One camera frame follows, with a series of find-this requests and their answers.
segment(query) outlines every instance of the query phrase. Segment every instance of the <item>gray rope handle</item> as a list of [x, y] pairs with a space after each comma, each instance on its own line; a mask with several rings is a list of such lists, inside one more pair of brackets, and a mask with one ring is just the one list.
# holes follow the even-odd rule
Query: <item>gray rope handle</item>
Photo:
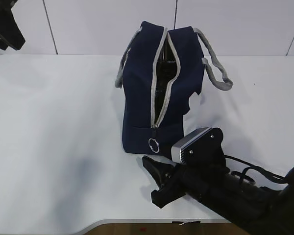
[[134, 41], [134, 39], [136, 38], [136, 36], [139, 34], [139, 32], [142, 31], [142, 27], [140, 27], [134, 34], [134, 36], [132, 37], [131, 41], [129, 42], [123, 56], [122, 56], [122, 59], [121, 59], [121, 62], [120, 62], [120, 66], [119, 66], [119, 71], [118, 71], [118, 74], [117, 74], [117, 79], [115, 81], [115, 84], [114, 86], [117, 87], [117, 88], [122, 88], [122, 84], [123, 84], [123, 70], [124, 70], [124, 66], [126, 64], [126, 61], [127, 61], [127, 58], [128, 58], [128, 53], [130, 52], [131, 50], [131, 45], [132, 45], [132, 42]]
[[199, 36], [199, 38], [202, 40], [202, 42], [204, 43], [204, 45], [208, 49], [208, 52], [209, 52], [209, 54], [211, 56], [212, 64], [215, 67], [217, 67], [220, 70], [220, 72], [222, 72], [222, 79], [223, 79], [224, 82], [219, 82], [219, 81], [216, 80], [215, 75], [214, 75], [214, 73], [213, 73], [213, 71], [211, 69], [211, 66], [208, 63], [208, 60], [206, 58], [202, 58], [202, 63], [206, 67], [206, 71], [207, 71], [209, 80], [211, 81], [211, 83], [216, 88], [218, 88], [218, 89], [220, 89], [222, 91], [230, 90], [232, 88], [232, 86], [233, 86], [233, 82], [228, 78], [225, 68], [223, 67], [223, 65], [218, 60], [214, 50], [212, 49], [210, 43], [208, 42], [208, 39], [205, 37], [205, 35], [198, 28], [194, 28], [194, 32]]

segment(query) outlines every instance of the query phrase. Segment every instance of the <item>wooden floor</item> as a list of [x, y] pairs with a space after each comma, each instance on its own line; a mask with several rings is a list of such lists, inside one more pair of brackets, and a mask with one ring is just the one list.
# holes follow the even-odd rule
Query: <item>wooden floor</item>
[[106, 224], [87, 235], [248, 235], [234, 224]]

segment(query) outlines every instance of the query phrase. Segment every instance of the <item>gray zipper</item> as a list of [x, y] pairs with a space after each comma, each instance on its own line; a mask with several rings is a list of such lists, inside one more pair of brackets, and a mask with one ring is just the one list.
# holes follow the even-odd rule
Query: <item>gray zipper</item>
[[[170, 48], [171, 48], [173, 55], [175, 57], [175, 61], [176, 61], [176, 65], [177, 65], [177, 72], [176, 72], [175, 77], [172, 80], [170, 80], [167, 84], [167, 89], [166, 89], [163, 105], [162, 105], [159, 117], [156, 121], [155, 120], [155, 93], [156, 93], [156, 86], [157, 86], [156, 66], [157, 66], [160, 51], [163, 47], [163, 44], [164, 44], [166, 37], [168, 37], [168, 42], [169, 42]], [[168, 30], [165, 28], [164, 33], [161, 38], [161, 41], [160, 41], [160, 44], [159, 44], [159, 47], [158, 47], [158, 50], [156, 52], [155, 60], [153, 62], [153, 78], [152, 78], [152, 85], [151, 85], [151, 128], [158, 128], [159, 125], [161, 124], [161, 122], [166, 114], [166, 111], [168, 109], [172, 85], [176, 81], [176, 79], [178, 78], [180, 71], [181, 71], [180, 60], [179, 60], [177, 52], [174, 48], [170, 34], [169, 34]]]

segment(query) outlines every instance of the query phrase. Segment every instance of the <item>white tabletop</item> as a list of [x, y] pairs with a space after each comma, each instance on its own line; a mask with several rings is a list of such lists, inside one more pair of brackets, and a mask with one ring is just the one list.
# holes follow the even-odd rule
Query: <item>white tabletop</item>
[[[223, 130], [226, 154], [286, 174], [294, 166], [294, 57], [220, 60], [235, 86], [218, 91], [205, 75], [198, 125]], [[119, 61], [0, 56], [0, 234], [80, 234], [113, 222], [224, 221], [190, 197], [163, 209], [151, 203], [156, 183], [141, 155], [126, 154], [121, 145], [124, 94], [114, 88]], [[193, 96], [190, 106], [197, 102]]]

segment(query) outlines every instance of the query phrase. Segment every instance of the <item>zipper ring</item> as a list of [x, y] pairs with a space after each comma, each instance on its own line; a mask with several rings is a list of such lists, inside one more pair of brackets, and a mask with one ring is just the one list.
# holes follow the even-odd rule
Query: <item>zipper ring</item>
[[[153, 147], [151, 146], [151, 141], [154, 141], [157, 145], [157, 151], [153, 149]], [[157, 140], [153, 139], [153, 138], [150, 138], [148, 140], [148, 145], [150, 147], [150, 149], [154, 152], [154, 153], [159, 153], [159, 143], [157, 142]]]

